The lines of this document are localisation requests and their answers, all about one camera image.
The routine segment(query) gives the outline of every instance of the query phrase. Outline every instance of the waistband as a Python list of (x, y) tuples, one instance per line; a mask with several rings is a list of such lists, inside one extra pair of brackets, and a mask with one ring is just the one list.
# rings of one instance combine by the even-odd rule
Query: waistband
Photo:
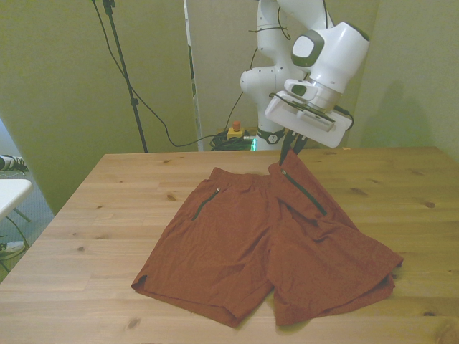
[(260, 188), (269, 188), (271, 183), (270, 176), (231, 173), (218, 167), (214, 168), (210, 174), (209, 180), (241, 186), (257, 186)]

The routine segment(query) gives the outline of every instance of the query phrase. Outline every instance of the rust-colored shorts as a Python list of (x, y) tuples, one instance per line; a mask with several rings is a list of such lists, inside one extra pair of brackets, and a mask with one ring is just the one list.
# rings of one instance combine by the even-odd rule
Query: rust-colored shorts
[(232, 327), (273, 288), (277, 325), (388, 297), (403, 258), (362, 234), (292, 151), (269, 172), (215, 168), (166, 227), (133, 289)]

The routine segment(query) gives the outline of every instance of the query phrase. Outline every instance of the wood grain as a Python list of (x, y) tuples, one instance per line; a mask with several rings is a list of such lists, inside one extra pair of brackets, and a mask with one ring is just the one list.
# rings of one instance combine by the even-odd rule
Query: wood grain
[(459, 166), (436, 148), (305, 150), (359, 229), (404, 258), (391, 297), (238, 329), (136, 294), (164, 227), (214, 167), (266, 174), (278, 152), (106, 155), (0, 285), (0, 343), (459, 343)]

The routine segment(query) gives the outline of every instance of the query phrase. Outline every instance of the shorts pocket zipper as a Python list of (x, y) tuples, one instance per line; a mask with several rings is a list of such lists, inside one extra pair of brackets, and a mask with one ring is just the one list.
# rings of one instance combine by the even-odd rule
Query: shorts pocket zipper
[(205, 201), (203, 201), (201, 203), (201, 205), (199, 206), (198, 210), (196, 211), (195, 215), (193, 216), (193, 219), (191, 219), (192, 221), (196, 220), (196, 218), (198, 217), (199, 213), (201, 212), (202, 210), (202, 207), (206, 205), (206, 203), (210, 200), (212, 200), (218, 193), (220, 192), (220, 188), (218, 188), (217, 190), (215, 190), (215, 192), (208, 198), (206, 199)]
[(314, 198), (313, 195), (311, 195), (310, 193), (308, 193), (308, 191), (303, 188), (299, 182), (297, 182), (295, 179), (292, 178), (291, 175), (289, 175), (287, 172), (285, 172), (283, 169), (280, 170), (282, 172), (282, 174), (287, 177), (287, 179), (294, 185), (296, 186), (303, 194), (305, 194), (306, 197), (308, 197), (311, 202), (314, 203), (314, 205), (317, 207), (317, 209), (322, 213), (322, 215), (327, 215), (327, 212), (326, 210), (322, 207), (322, 205)]

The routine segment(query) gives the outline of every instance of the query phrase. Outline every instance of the green wall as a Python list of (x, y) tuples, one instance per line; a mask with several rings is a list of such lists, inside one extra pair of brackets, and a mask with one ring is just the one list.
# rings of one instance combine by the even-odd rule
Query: green wall
[(435, 145), (459, 162), (459, 1), (381, 0), (349, 145)]
[[(173, 140), (196, 140), (183, 0), (117, 0), (113, 11), (132, 85)], [(0, 47), (0, 116), (53, 212), (103, 154), (143, 151), (91, 1), (1, 0)], [(149, 151), (175, 151), (139, 111)]]

